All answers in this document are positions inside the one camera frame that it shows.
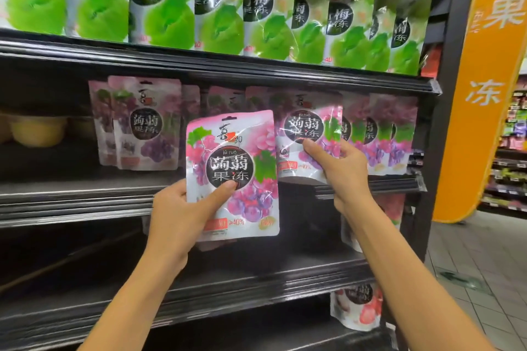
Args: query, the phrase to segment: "human hand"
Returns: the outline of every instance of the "human hand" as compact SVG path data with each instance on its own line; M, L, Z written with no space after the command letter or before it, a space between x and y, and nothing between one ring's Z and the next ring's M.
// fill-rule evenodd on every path
M304 140L303 144L304 150L324 168L335 191L335 207L341 214L352 216L359 202L373 201L368 187L368 160L362 152L341 140L341 157L338 159L310 139Z
M187 202L187 181L181 179L154 196L145 255L174 269L175 277L187 264L205 223L236 189L233 180L223 183L198 202Z

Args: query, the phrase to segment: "orange sign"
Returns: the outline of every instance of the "orange sign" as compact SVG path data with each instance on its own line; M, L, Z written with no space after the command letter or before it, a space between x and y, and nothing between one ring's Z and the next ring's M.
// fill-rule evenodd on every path
M527 0L472 0L434 221L458 222L480 202L523 59L526 27Z

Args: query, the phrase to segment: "finger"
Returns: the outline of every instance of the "finger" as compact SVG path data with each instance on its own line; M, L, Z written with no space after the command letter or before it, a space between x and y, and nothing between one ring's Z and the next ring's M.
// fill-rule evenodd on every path
M304 145L304 150L306 150L307 154L317 160L324 170L329 168L335 162L336 158L327 154L323 148L311 139L305 139L302 144Z
M236 190L236 185L236 182L233 180L224 182L210 195L198 201L198 208L203 211L205 219L208 219L212 214L218 211L219 208L229 199L229 197L232 196Z

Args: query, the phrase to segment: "metal shelf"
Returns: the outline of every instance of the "metal shelf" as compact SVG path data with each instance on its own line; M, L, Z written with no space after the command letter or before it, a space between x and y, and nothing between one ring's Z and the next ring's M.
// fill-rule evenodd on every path
M18 64L26 60L82 64L97 69L126 69L128 73L129 69L137 69L149 75L188 73L195 81L226 80L274 87L323 86L327 90L365 88L366 91L441 94L437 81L424 77L10 30L0 30L0 57L13 59Z

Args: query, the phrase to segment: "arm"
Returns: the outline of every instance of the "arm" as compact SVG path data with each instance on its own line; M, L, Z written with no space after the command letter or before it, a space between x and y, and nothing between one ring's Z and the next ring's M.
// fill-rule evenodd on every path
M228 181L198 203L187 203L186 181L154 197L147 246L135 270L79 351L140 351L163 297L187 264L207 220L236 188Z
M340 159L312 141L304 141L304 147L324 168L335 190L335 207L357 236L410 349L493 351L373 200L366 157L345 141Z

